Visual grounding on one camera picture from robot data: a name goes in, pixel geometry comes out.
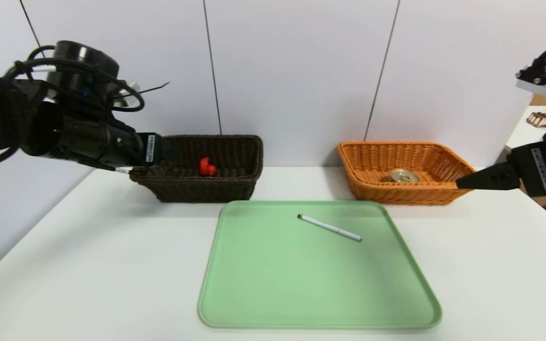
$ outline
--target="tin can lid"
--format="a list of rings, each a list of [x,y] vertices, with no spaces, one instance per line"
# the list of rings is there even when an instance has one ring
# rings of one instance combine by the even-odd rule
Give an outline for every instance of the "tin can lid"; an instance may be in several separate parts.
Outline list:
[[[397,183],[417,183],[420,179],[415,173],[407,169],[396,168],[391,170],[391,181]]]

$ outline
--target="barcode label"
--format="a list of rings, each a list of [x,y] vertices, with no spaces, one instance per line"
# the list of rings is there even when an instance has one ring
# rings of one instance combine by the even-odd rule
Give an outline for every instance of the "barcode label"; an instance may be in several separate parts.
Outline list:
[[[532,150],[532,156],[535,159],[535,164],[537,164],[537,168],[539,170],[540,179],[542,180],[542,186],[546,190],[546,164],[545,160],[542,158],[542,153],[540,152],[540,149],[533,148]]]
[[[117,168],[115,168],[115,172],[124,173],[124,174],[130,174],[130,170],[132,170],[132,168],[129,168],[129,167],[117,167]]]
[[[147,139],[147,162],[153,162],[153,154],[155,153],[155,135],[149,135]]]

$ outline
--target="brown wicker basket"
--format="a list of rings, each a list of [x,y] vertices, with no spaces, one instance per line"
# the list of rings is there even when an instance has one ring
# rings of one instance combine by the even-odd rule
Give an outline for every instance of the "brown wicker basket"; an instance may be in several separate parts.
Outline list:
[[[177,135],[163,138],[179,162],[134,168],[130,179],[165,203],[227,203],[247,200],[263,170],[263,142],[255,135]],[[210,157],[218,171],[199,175],[200,160]]]
[[[428,142],[343,142],[338,153],[355,198],[384,204],[447,205],[468,189],[455,180],[475,172],[448,147]],[[390,171],[408,169],[418,183],[392,183]]]

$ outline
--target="orange wicker basket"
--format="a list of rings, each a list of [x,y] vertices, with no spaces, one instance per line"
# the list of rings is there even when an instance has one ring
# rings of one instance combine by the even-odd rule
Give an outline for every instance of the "orange wicker basket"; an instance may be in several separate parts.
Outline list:
[[[398,205],[448,205],[468,189],[455,180],[475,172],[448,147],[429,142],[342,142],[343,160],[353,196]],[[408,169],[417,183],[390,182],[391,170]]]

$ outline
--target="white wall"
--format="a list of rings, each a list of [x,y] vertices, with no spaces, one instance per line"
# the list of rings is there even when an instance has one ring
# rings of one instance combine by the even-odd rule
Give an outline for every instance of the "white wall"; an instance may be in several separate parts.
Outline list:
[[[0,75],[36,47],[17,0],[0,0]],[[18,152],[0,164],[0,259],[91,169]]]
[[[514,74],[544,50],[546,1],[401,0],[367,139],[494,163],[531,99]]]
[[[119,78],[147,89],[140,112],[115,114],[138,131],[219,134],[201,0],[25,1],[42,44],[72,40],[119,63]]]
[[[397,0],[206,0],[224,134],[267,166],[339,164],[362,140]]]

